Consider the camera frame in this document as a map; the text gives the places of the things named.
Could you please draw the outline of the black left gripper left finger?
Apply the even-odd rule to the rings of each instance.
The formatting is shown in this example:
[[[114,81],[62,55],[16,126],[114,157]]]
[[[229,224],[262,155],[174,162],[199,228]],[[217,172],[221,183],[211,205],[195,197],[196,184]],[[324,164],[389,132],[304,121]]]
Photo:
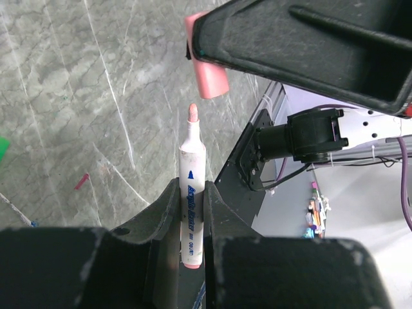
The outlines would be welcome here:
[[[121,226],[1,230],[2,308],[176,308],[177,179]]]

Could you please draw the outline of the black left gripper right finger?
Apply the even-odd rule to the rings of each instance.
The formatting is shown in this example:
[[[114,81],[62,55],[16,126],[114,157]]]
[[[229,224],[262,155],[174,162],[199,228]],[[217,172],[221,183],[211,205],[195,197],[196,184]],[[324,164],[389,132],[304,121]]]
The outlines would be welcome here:
[[[264,237],[212,182],[203,204],[207,308],[391,308],[358,241]]]

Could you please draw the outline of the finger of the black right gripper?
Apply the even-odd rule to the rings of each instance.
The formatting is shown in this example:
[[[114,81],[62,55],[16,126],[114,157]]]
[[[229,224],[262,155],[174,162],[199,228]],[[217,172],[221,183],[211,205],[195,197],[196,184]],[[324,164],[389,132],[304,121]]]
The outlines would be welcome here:
[[[190,22],[187,57],[411,113],[410,1],[229,1]]]

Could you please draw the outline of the white pink acrylic marker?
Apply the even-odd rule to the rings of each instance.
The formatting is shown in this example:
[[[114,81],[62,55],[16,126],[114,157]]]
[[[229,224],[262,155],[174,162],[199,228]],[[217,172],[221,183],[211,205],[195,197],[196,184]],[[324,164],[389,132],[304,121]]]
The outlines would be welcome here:
[[[200,139],[200,119],[196,104],[189,106],[187,135],[178,154],[181,261],[189,269],[198,269],[203,262],[206,148]]]

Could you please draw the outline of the pink marker cap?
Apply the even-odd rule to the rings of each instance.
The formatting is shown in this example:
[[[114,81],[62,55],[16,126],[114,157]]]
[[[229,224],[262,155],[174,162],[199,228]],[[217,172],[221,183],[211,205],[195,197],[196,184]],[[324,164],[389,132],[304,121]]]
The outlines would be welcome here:
[[[212,99],[226,94],[229,91],[229,82],[225,68],[216,64],[200,61],[196,59],[193,54],[192,35],[194,33],[194,23],[207,13],[208,11],[203,11],[187,16],[184,22],[187,33],[187,55],[190,57],[194,66],[200,97],[203,99]]]

